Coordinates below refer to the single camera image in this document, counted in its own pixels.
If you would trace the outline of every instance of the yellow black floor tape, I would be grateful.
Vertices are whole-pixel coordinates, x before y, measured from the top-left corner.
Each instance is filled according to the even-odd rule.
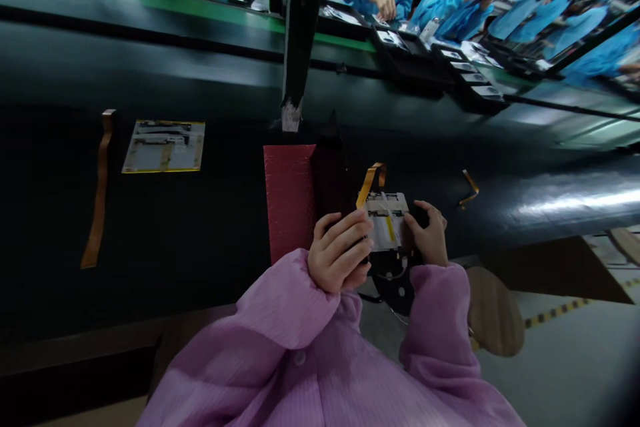
[[[627,280],[626,282],[620,282],[620,285],[622,285],[623,288],[625,289],[638,286],[640,285],[640,278]],[[553,318],[562,316],[564,314],[571,312],[572,310],[579,309],[580,307],[584,307],[586,305],[593,304],[595,302],[597,302],[597,300],[591,300],[591,299],[572,300],[571,302],[567,302],[566,304],[553,308],[547,312],[543,312],[542,314],[537,314],[536,316],[526,319],[525,329],[530,329],[532,327],[535,327],[536,325],[544,324],[545,322],[548,322]],[[474,352],[482,348],[480,344],[478,344],[475,338],[471,338],[471,347]]]

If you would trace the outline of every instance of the pink sleeve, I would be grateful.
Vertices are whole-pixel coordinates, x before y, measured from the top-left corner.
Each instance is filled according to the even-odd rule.
[[[400,361],[408,373],[474,426],[523,426],[508,401],[480,377],[467,315],[471,298],[465,270],[451,264],[411,269],[415,301]]]
[[[340,296],[318,289],[308,252],[269,268],[237,313],[203,328],[169,365],[139,426],[224,425],[270,381],[286,350],[307,347],[329,323]]]

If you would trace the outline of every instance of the hand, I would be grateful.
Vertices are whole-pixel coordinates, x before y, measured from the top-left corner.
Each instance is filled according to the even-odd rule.
[[[413,232],[415,245],[422,254],[422,258],[429,265],[448,266],[449,258],[447,257],[447,244],[445,242],[447,219],[430,203],[422,200],[415,200],[413,203],[426,210],[429,216],[429,227],[423,230],[410,213],[405,213],[405,221]]]
[[[480,10],[485,11],[493,3],[494,0],[480,0]]]
[[[340,217],[340,213],[330,213],[315,224],[307,260],[315,285],[331,294],[364,284],[371,268],[370,263],[360,262],[373,247],[373,240],[362,238],[371,231],[373,222],[363,210],[356,210],[326,231]]]
[[[369,0],[375,3],[380,10],[378,18],[388,21],[393,20],[396,16],[395,12],[395,0]]]

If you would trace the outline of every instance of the pink foam pad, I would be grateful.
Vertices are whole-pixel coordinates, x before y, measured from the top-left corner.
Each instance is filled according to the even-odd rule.
[[[309,249],[315,226],[311,154],[315,145],[265,145],[271,263]]]

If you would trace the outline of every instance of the stool seat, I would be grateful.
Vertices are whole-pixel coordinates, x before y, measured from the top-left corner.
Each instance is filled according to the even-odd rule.
[[[509,289],[482,267],[467,269],[471,286],[469,327],[473,338],[488,352],[513,357],[525,343],[525,323]]]

